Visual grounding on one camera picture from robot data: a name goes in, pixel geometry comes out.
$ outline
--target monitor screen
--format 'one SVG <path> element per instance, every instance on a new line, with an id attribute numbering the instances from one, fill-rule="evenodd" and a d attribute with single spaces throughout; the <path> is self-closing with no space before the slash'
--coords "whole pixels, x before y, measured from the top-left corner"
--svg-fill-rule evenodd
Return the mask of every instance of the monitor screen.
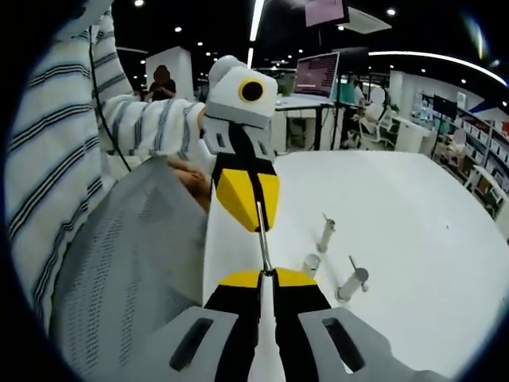
<path id="1" fill-rule="evenodd" d="M 298 61 L 294 93 L 330 98 L 337 73 L 338 53 Z"/>
<path id="2" fill-rule="evenodd" d="M 433 97 L 433 110 L 455 120 L 457 115 L 457 104 L 435 94 Z"/>
<path id="3" fill-rule="evenodd" d="M 305 26 L 349 21 L 345 0 L 312 0 L 305 5 Z"/>

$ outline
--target striped shirt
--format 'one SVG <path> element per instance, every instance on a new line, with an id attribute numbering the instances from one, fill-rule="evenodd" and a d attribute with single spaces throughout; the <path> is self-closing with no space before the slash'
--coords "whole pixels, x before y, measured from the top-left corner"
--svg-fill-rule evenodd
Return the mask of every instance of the striped shirt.
<path id="1" fill-rule="evenodd" d="M 184 99 L 144 103 L 131 95 L 109 10 L 91 33 L 52 46 L 27 84 L 6 163 L 14 266 L 46 330 L 66 247 L 115 183 L 101 154 L 112 145 L 96 116 L 91 46 L 99 100 L 123 153 L 192 159 L 199 139 L 197 116 L 203 104 Z"/>

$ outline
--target ceiling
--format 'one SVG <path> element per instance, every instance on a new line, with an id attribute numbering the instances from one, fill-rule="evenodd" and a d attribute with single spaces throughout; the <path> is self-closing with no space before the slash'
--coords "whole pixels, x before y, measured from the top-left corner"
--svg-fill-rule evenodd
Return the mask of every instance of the ceiling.
<path id="1" fill-rule="evenodd" d="M 177 45 L 191 52 L 196 79 L 200 73 L 208 72 L 214 57 L 232 54 L 247 60 L 250 46 L 254 47 L 254 68 L 270 67 L 275 60 L 285 60 L 287 64 L 282 66 L 295 68 L 299 57 L 337 48 L 366 46 L 370 51 L 410 50 L 456 57 L 488 68 L 509 81 L 509 43 L 507 34 L 501 33 L 507 16 L 503 11 L 494 11 L 500 2 L 485 0 L 466 7 L 457 0 L 345 0 L 347 5 L 392 26 L 389 30 L 363 35 L 347 29 L 339 31 L 334 24 L 305 28 L 304 11 L 295 4 L 306 1 L 266 0 L 257 41 L 250 43 L 255 0 L 145 0 L 142 7 L 134 6 L 133 0 L 117 0 L 113 5 L 117 46 L 148 52 L 121 52 L 120 58 L 136 88 L 145 82 L 145 67 L 140 60 Z M 390 7 L 397 12 L 393 17 L 387 15 Z M 482 59 L 465 27 L 468 19 L 473 20 L 484 34 Z M 175 32 L 177 26 L 182 28 L 180 33 Z M 204 43 L 203 46 L 197 45 L 199 41 Z M 494 60 L 500 63 L 490 68 Z M 376 72 L 388 73 L 390 64 L 405 72 L 458 84 L 497 103 L 502 99 L 509 100 L 507 88 L 502 84 L 458 64 L 421 57 L 372 57 L 369 65 Z"/>

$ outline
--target gray gripper housing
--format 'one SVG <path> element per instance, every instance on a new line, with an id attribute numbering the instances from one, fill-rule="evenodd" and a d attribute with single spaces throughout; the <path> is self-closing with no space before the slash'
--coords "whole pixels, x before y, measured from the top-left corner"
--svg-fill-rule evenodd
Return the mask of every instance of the gray gripper housing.
<path id="1" fill-rule="evenodd" d="M 445 382 L 392 355 L 389 341 L 345 308 L 299 314 L 320 382 Z M 344 363 L 353 371 L 347 373 Z"/>
<path id="2" fill-rule="evenodd" d="M 256 158 L 274 162 L 276 156 L 270 145 L 270 131 L 268 129 L 248 125 L 238 126 L 238 128 L 242 128 L 251 140 Z M 228 136 L 229 121 L 205 116 L 204 129 L 204 141 L 211 154 L 235 154 Z"/>
<path id="3" fill-rule="evenodd" d="M 237 318 L 237 314 L 189 308 L 150 335 L 133 361 L 107 380 L 212 382 Z"/>

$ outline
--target air conditioner unit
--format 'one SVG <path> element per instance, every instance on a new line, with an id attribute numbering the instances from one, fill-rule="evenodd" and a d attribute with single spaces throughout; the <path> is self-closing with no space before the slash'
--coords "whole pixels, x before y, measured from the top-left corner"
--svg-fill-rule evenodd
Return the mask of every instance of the air conditioner unit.
<path id="1" fill-rule="evenodd" d="M 362 10 L 356 10 L 349 6 L 348 11 L 350 13 L 350 22 L 341 24 L 346 29 L 350 29 L 361 34 L 369 34 L 392 28 L 392 26 L 386 22 L 376 18 L 375 16 L 366 14 Z"/>

